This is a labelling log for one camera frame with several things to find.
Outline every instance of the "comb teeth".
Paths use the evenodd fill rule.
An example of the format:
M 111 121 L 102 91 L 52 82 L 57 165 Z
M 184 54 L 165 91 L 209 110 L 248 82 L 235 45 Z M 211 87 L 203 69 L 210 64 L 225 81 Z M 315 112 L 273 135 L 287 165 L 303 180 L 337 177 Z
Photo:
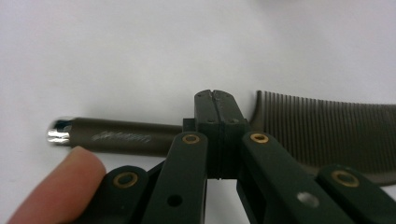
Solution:
M 300 163 L 339 163 L 396 181 L 396 105 L 365 105 L 276 94 L 263 95 L 263 130 Z

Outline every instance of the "finger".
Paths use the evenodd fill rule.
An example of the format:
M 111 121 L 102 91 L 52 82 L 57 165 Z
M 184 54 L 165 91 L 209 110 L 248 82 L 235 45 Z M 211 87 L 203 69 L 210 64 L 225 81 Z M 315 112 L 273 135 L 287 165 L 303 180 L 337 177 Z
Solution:
M 8 223 L 53 224 L 76 219 L 105 174 L 105 166 L 90 151 L 75 147 L 33 190 Z

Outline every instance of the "white surface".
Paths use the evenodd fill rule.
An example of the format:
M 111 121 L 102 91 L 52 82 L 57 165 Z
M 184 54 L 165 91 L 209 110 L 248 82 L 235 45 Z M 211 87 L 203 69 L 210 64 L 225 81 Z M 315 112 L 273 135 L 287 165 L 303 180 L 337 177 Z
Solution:
M 247 118 L 255 90 L 395 104 L 395 24 L 391 0 L 0 0 L 0 223 L 67 154 L 60 116 L 181 124 L 207 89 Z M 208 186 L 206 223 L 248 223 L 233 181 Z

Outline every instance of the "chrome tip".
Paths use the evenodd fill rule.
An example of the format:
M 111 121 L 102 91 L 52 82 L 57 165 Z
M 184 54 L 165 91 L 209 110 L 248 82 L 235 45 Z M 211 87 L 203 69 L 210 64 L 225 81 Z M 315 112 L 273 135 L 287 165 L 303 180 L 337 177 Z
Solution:
M 49 128 L 47 140 L 57 146 L 69 146 L 72 119 L 58 119 Z

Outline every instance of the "dark gray cylinder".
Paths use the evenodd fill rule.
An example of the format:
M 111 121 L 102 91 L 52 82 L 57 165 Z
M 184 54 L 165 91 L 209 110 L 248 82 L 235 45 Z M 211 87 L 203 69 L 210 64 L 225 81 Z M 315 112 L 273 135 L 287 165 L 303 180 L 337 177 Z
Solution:
M 67 123 L 60 130 L 57 123 Z M 181 126 L 105 119 L 58 120 L 51 131 L 68 133 L 65 144 L 91 151 L 165 157 Z

